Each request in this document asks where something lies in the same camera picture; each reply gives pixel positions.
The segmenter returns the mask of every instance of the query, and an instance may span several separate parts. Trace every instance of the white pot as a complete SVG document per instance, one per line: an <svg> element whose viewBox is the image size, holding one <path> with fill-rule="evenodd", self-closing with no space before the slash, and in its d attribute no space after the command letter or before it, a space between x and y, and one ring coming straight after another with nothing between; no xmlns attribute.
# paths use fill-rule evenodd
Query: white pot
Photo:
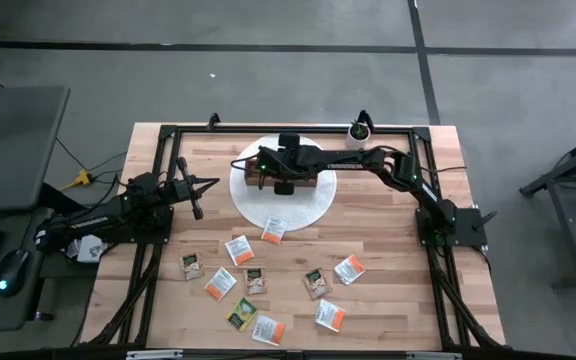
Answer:
<svg viewBox="0 0 576 360"><path fill-rule="evenodd" d="M352 125L348 127L348 133L346 133L346 147L350 150L366 148L366 143L368 142L368 139L370 139L370 128L364 124L360 124L360 126L363 126L366 131L368 131L368 136L366 136L366 138L363 140L357 140L352 137L352 135L350 135L350 129L352 128Z"/></svg>

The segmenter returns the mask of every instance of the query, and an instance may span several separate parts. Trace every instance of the butcher block tabletop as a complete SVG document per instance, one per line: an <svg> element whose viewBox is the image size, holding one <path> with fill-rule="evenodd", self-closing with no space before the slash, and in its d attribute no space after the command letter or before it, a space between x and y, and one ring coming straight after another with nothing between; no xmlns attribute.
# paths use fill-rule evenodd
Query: butcher block tabletop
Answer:
<svg viewBox="0 0 576 360"><path fill-rule="evenodd" d="M122 182L152 170L161 125L135 124ZM463 166L456 128L429 128L437 169ZM244 269L263 268L267 293L246 299L259 309L259 314L285 324L280 348L440 349L428 258L419 246L414 221L418 206L415 198L386 187L374 174L337 171L337 192L323 217L302 230L287 232L280 245L261 240L262 229L240 215L229 191L230 161L261 136L264 134L183 134L179 156L186 158L189 173L219 177L221 181L200 200L203 220L193 218L189 202L174 205L172 234L163 249L147 347L276 349L252 340L256 319L244 332L226 320L233 305L245 296ZM345 149L345 134L303 136L326 150ZM377 145L409 150L403 135L373 134L366 148ZM170 151L169 144L162 171L167 170ZM181 178L179 171L175 177ZM472 205L466 170L441 172L439 181L444 198L458 207ZM241 235L248 238L255 257L235 267L224 243ZM125 299L135 249L135 245L121 244L102 258L81 341L97 335ZM184 282L179 259L193 252L201 254L205 274ZM339 281L333 268L351 254L357 256L366 272L347 286ZM464 302L486 331L503 343L486 262L470 248L455 248L454 257ZM147 252L145 264L149 258ZM220 267L228 270L237 284L217 302L204 286ZM311 300L302 278L316 268L322 268L332 283L332 292L323 298L345 310L338 333L314 322L319 301ZM457 342L454 311L447 297L445 301L451 335ZM136 335L142 303L143 295L135 307L130 339Z"/></svg>

